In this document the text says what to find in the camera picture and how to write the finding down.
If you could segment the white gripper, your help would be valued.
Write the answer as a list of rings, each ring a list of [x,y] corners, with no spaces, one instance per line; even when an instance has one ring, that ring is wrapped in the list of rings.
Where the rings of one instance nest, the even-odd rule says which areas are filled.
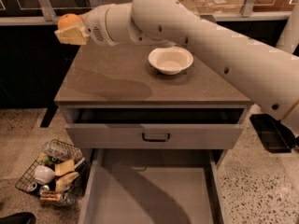
[[[82,22],[75,22],[54,33],[59,42],[68,45],[86,45],[89,37],[99,46],[109,45],[106,26],[108,6],[100,6],[81,15]]]

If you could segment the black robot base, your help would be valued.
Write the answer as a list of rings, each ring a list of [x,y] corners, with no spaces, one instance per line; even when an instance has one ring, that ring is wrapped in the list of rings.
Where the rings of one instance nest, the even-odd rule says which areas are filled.
[[[298,147],[294,134],[267,114],[253,114],[249,118],[265,150],[271,153],[287,153]]]

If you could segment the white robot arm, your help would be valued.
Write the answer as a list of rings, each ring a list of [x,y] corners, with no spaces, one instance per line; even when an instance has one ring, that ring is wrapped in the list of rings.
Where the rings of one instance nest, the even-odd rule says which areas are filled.
[[[58,20],[62,44],[181,45],[250,98],[262,111],[299,133],[299,58],[189,11],[178,0],[133,0],[99,6]]]

